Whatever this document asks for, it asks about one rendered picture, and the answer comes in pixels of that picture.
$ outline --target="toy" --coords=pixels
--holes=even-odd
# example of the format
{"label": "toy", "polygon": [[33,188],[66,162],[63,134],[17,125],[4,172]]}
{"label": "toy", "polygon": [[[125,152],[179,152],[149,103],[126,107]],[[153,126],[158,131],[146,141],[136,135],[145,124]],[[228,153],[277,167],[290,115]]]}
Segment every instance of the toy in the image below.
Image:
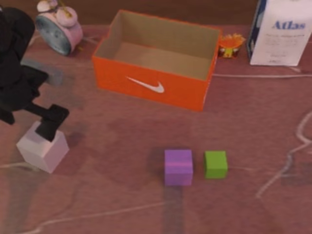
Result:
{"label": "toy", "polygon": [[223,58],[236,58],[245,39],[240,34],[226,35],[219,43],[218,56]]}
{"label": "toy", "polygon": [[188,186],[193,179],[191,150],[165,150],[165,185]]}
{"label": "toy", "polygon": [[14,124],[14,111],[26,110],[42,117],[36,133],[53,141],[69,111],[52,105],[45,109],[33,103],[48,74],[20,64],[34,34],[35,25],[23,11],[5,7],[0,11],[0,119]]}
{"label": "toy", "polygon": [[58,1],[42,0],[37,5],[36,27],[45,42],[62,55],[71,54],[83,38],[76,11]]}
{"label": "toy", "polygon": [[40,122],[35,122],[16,144],[24,160],[48,173],[52,173],[69,151],[64,133],[57,131],[52,142],[35,133]]}
{"label": "toy", "polygon": [[228,172],[228,163],[225,151],[205,151],[206,179],[222,179]]}

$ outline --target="white swoosh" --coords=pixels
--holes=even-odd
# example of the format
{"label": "white swoosh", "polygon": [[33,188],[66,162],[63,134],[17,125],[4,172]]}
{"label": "white swoosh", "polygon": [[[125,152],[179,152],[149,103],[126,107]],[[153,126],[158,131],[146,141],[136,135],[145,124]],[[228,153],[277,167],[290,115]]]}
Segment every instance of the white swoosh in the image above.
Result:
{"label": "white swoosh", "polygon": [[160,82],[158,82],[158,86],[152,86],[150,84],[147,84],[147,83],[144,83],[142,81],[139,81],[139,80],[136,80],[136,79],[133,79],[131,77],[126,77],[127,79],[139,84],[139,85],[142,85],[143,87],[147,88],[147,89],[150,89],[156,93],[159,93],[159,94],[162,94],[165,92],[165,89],[164,87],[162,86],[162,84]]}

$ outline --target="cube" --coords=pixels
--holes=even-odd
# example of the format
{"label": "cube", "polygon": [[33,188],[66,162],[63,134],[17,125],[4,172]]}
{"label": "cube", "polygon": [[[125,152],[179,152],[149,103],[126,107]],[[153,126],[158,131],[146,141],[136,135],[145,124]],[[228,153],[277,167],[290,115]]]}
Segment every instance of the cube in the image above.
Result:
{"label": "cube", "polygon": [[191,150],[165,150],[165,185],[189,186],[193,179]]}
{"label": "cube", "polygon": [[222,179],[226,177],[228,162],[225,151],[206,151],[204,161],[206,179]]}
{"label": "cube", "polygon": [[40,125],[36,121],[17,143],[24,160],[48,173],[52,173],[69,151],[65,135],[57,131],[52,142],[39,136],[35,130]]}

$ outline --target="brown table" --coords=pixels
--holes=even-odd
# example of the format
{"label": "brown table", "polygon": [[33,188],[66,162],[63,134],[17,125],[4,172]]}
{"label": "brown table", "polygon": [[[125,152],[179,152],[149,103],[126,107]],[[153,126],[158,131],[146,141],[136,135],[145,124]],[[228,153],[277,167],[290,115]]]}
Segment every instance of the brown table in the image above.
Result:
{"label": "brown table", "polygon": [[[84,30],[99,40],[107,28]],[[224,30],[246,35],[248,27]],[[14,126],[0,123],[1,234],[312,232],[310,142],[293,154],[288,176],[256,197],[285,165],[287,152],[302,145],[295,131],[312,109],[312,79],[253,78],[311,74],[311,44],[298,71],[251,67],[245,48],[237,59],[219,59],[216,74],[242,77],[215,75],[202,113],[98,90],[90,60],[95,45],[82,47],[68,58],[41,39],[29,48],[27,58],[66,74],[62,86],[41,88],[38,103],[71,109],[61,127],[71,151],[52,175],[16,167],[22,157],[15,144],[38,118],[19,112]],[[304,134],[312,137],[311,121]],[[163,186],[168,148],[193,150],[192,186]],[[227,151],[228,178],[204,179],[205,150]]]}

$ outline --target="open cardboard box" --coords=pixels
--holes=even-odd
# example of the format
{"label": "open cardboard box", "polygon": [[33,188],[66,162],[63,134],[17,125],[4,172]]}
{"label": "open cardboard box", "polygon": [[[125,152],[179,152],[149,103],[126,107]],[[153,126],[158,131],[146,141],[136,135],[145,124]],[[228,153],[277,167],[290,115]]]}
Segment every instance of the open cardboard box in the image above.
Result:
{"label": "open cardboard box", "polygon": [[120,10],[93,63],[99,88],[201,111],[221,30]]}

